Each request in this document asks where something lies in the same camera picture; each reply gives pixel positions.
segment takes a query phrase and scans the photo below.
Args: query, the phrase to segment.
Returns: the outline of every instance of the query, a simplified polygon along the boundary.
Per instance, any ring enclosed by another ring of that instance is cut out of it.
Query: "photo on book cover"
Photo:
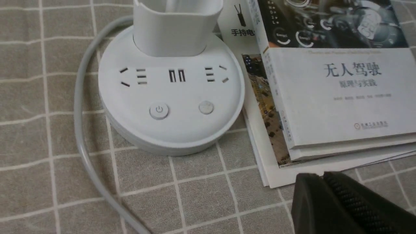
[[[390,0],[257,1],[269,47],[408,47]]]
[[[283,137],[282,125],[273,101],[261,55],[242,55],[242,57],[277,162],[279,166],[289,165],[291,164],[289,152]]]

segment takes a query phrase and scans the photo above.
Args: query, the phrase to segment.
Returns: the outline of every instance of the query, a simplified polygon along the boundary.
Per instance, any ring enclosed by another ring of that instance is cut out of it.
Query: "black object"
[[[241,4],[238,4],[238,7],[239,7],[240,10],[238,10],[237,6],[234,5],[234,8],[237,10],[238,19],[240,20],[241,26],[245,27],[247,25],[245,23],[244,16],[243,16],[243,13],[241,11]]]
[[[292,218],[295,234],[416,234],[416,216],[340,172],[298,174]]]

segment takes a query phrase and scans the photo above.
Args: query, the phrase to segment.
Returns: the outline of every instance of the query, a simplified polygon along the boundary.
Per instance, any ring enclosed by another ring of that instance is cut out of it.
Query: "magazine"
[[[297,173],[323,174],[342,171],[416,152],[416,144],[356,152],[293,163],[283,136],[283,126],[275,105],[267,67],[256,42],[257,32],[250,20],[246,0],[225,1],[218,20],[221,37],[236,55],[245,78],[243,108],[248,133],[264,186],[279,187],[295,182]]]
[[[247,0],[291,160],[416,142],[416,63],[388,0]]]

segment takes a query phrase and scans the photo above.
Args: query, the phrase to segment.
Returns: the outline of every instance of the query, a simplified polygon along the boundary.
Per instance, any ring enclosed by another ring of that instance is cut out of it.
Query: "book spine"
[[[279,89],[277,82],[277,76],[283,74],[277,74],[276,71],[276,58],[274,54],[271,53],[269,48],[269,40],[267,38],[266,27],[264,20],[260,11],[260,7],[257,0],[247,0],[248,7],[250,10],[251,20],[253,22],[253,27],[256,33],[257,44],[260,49],[262,60],[265,66],[266,75],[271,82],[269,82],[270,89],[272,90],[273,101],[275,103],[275,108],[279,114],[280,125],[282,126],[283,136],[285,137],[286,145],[288,149],[294,147],[293,134],[291,132],[289,120],[286,116],[285,106],[282,101],[282,90]],[[278,55],[280,51],[274,50],[274,53]]]

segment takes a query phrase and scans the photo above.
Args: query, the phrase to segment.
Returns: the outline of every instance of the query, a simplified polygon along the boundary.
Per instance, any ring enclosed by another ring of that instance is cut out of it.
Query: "gray fabric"
[[[73,94],[81,57],[132,0],[0,1],[0,233],[133,233],[90,182],[78,155]],[[416,54],[416,1],[395,1]],[[102,43],[101,55],[111,37]],[[154,157],[108,124],[99,56],[85,83],[84,131],[110,191],[154,233],[292,233],[293,185],[262,187],[243,118],[216,147]],[[415,212],[416,156],[345,172]]]

